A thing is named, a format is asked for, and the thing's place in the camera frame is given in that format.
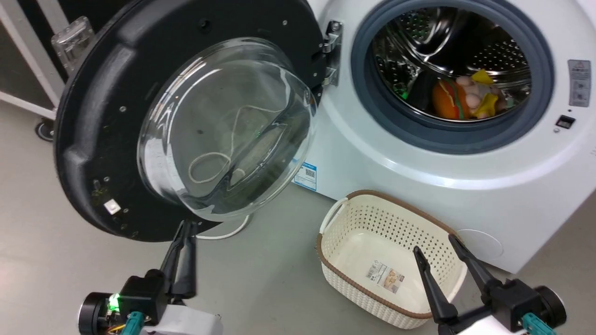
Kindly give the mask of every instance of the white plastic basket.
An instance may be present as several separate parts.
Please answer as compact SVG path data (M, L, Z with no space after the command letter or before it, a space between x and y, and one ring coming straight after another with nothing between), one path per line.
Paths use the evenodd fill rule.
M464 282L467 268L449 234L455 231L408 204L376 191L357 191L329 210L316 249L331 286L383 321L412 329L432 318L415 246L449 301Z

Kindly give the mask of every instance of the stainless steel drum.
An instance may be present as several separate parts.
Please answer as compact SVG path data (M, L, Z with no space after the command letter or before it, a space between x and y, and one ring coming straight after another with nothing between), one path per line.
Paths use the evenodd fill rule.
M449 122L481 122L499 117L530 94L532 78L515 40L490 20L457 8L420 8L381 29L371 45L387 87L415 112ZM484 69L507 100L507 108L488 119L439 117L431 103L440 78L471 76Z

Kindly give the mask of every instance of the perforated basket wall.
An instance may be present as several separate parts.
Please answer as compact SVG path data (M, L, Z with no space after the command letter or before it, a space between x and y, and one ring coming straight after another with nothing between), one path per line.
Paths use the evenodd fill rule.
M455 234L454 230L430 215L376 191L357 191L341 201L342 207L332 208L339 212L330 213L327 218L330 222L323 223L316 245L325 279L337 291L369 313L402 329L419 327L432 318L430 308L421 313L396 306L363 287L364 277L350 278L331 264L330 259L334 253L341 252L346 237L357 232L376 234L410 252L415 246L420 247L445 296L450 301L455 297L467 268L457 258L448 240L449 234ZM399 262L403 259L394 260L394 264Z

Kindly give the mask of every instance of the white washing machine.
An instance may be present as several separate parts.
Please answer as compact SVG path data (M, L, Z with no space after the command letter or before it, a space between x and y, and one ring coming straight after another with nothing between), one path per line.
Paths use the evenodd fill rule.
M87 221L143 241L291 180L373 189L517 272L596 188L595 18L589 0L134 0L66 85L58 175ZM479 73L486 113L460 91Z

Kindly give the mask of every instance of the transparent plastic latch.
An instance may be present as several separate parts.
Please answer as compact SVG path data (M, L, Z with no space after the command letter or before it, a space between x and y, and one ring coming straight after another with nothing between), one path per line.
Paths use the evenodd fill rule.
M83 52L95 39L89 19L81 16L52 37L52 45L68 73L75 70Z

